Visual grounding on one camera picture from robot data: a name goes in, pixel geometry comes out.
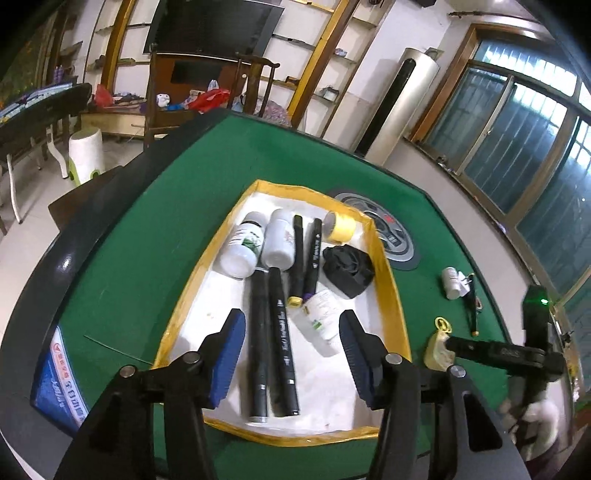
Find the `white gloved right hand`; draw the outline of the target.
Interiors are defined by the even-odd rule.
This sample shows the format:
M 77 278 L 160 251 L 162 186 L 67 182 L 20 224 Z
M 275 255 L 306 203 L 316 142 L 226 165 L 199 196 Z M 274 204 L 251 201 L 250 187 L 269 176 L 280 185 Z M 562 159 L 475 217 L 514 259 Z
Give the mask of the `white gloved right hand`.
M 499 407 L 499 413 L 503 428 L 525 461 L 542 456 L 558 439 L 559 409 L 549 399 L 523 407 L 507 398 Z

